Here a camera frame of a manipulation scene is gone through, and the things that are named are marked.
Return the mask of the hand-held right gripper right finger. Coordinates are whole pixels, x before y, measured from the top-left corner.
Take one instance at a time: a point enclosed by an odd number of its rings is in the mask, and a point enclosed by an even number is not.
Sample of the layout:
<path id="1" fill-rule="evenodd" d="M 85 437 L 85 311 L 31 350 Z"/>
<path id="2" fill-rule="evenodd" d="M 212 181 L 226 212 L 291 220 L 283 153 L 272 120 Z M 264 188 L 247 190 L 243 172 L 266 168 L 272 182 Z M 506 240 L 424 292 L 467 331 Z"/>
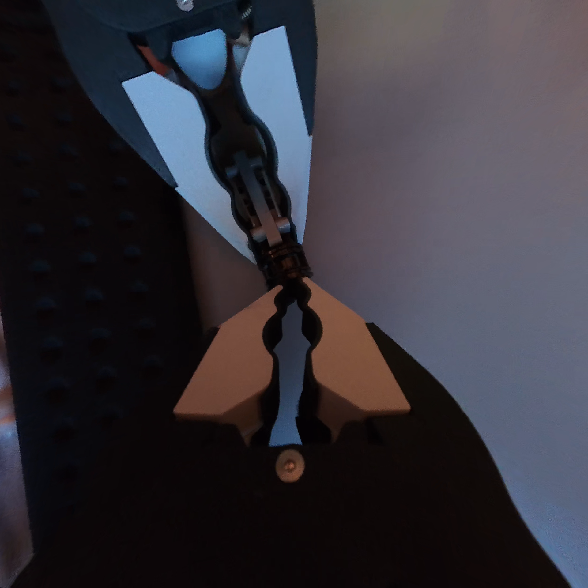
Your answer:
<path id="1" fill-rule="evenodd" d="M 360 315 L 312 281 L 300 283 L 298 305 L 310 343 L 296 416 L 304 445 L 335 442 L 351 422 L 410 413 Z"/>

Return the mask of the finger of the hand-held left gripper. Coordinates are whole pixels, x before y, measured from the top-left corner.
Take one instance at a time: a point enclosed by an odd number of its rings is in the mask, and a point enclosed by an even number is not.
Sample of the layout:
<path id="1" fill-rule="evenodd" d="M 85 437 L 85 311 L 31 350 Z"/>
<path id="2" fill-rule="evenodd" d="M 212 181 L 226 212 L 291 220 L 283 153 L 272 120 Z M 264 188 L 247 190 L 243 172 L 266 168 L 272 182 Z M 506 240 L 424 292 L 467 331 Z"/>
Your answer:
<path id="1" fill-rule="evenodd" d="M 240 71 L 248 106 L 275 144 L 277 176 L 290 197 L 299 242 L 305 236 L 312 136 L 307 132 L 286 28 L 254 37 Z"/>
<path id="2" fill-rule="evenodd" d="M 231 197 L 213 174 L 206 151 L 206 123 L 191 92 L 156 72 L 122 83 L 177 186 L 177 192 L 250 262 L 254 254 L 233 218 Z"/>

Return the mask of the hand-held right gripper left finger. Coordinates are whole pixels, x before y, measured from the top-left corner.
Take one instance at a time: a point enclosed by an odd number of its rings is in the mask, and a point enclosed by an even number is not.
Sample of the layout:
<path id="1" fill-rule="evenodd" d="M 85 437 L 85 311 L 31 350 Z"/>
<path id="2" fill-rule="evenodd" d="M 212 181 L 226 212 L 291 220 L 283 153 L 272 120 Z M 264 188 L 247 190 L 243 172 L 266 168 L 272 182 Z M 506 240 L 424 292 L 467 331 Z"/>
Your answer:
<path id="1" fill-rule="evenodd" d="M 275 348 L 285 312 L 279 285 L 215 329 L 174 416 L 232 425 L 246 445 L 268 445 L 279 407 Z"/>

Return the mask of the grey toy brick assembly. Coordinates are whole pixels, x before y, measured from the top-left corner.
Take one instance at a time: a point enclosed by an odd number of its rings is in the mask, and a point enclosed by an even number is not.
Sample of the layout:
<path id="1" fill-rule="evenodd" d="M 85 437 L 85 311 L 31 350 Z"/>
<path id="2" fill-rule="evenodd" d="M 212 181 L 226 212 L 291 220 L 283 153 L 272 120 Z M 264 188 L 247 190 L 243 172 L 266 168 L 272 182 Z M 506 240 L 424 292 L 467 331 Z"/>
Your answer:
<path id="1" fill-rule="evenodd" d="M 245 221 L 246 231 L 254 243 L 267 242 L 271 248 L 282 245 L 283 235 L 290 232 L 290 221 L 279 208 L 276 188 L 264 160 L 238 151 L 225 173 L 235 189 L 236 211 Z"/>

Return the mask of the black toy wheel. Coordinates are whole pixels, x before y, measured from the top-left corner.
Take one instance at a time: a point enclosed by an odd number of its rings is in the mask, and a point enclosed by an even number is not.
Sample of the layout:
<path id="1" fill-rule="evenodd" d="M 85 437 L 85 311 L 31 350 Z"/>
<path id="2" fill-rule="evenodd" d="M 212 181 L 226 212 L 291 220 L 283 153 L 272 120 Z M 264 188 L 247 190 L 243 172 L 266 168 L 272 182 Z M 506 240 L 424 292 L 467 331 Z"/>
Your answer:
<path id="1" fill-rule="evenodd" d="M 269 289 L 291 279 L 313 277 L 304 248 L 299 243 L 262 247 L 256 254 L 256 262 Z"/>

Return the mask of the grey desk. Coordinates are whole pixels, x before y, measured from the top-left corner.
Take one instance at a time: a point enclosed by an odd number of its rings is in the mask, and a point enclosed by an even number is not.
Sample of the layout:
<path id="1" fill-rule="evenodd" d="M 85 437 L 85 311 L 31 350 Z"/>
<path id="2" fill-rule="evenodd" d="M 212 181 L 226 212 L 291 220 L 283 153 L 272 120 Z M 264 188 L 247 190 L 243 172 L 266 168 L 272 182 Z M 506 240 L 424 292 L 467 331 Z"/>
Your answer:
<path id="1" fill-rule="evenodd" d="M 304 246 L 587 587 L 587 1 L 315 1 Z"/>

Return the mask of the black perforated panel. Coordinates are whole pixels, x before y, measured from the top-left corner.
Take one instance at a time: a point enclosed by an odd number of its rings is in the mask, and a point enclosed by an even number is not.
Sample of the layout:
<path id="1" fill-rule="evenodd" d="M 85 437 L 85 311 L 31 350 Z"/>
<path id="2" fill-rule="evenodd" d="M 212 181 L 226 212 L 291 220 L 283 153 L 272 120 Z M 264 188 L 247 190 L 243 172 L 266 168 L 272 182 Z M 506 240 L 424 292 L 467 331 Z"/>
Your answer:
<path id="1" fill-rule="evenodd" d="M 1 1 L 1 312 L 33 553 L 171 450 L 202 327 L 180 196 L 86 96 L 41 1 Z"/>

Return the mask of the pale pink cloth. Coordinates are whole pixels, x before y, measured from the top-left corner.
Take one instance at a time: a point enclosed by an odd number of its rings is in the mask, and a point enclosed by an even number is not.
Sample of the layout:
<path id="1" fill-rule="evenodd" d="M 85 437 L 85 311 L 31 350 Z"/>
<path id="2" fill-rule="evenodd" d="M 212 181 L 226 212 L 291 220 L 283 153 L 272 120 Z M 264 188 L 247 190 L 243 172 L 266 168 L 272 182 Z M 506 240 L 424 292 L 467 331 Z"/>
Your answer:
<path id="1" fill-rule="evenodd" d="M 32 555 L 8 356 L 1 330 L 1 587 L 13 584 Z"/>

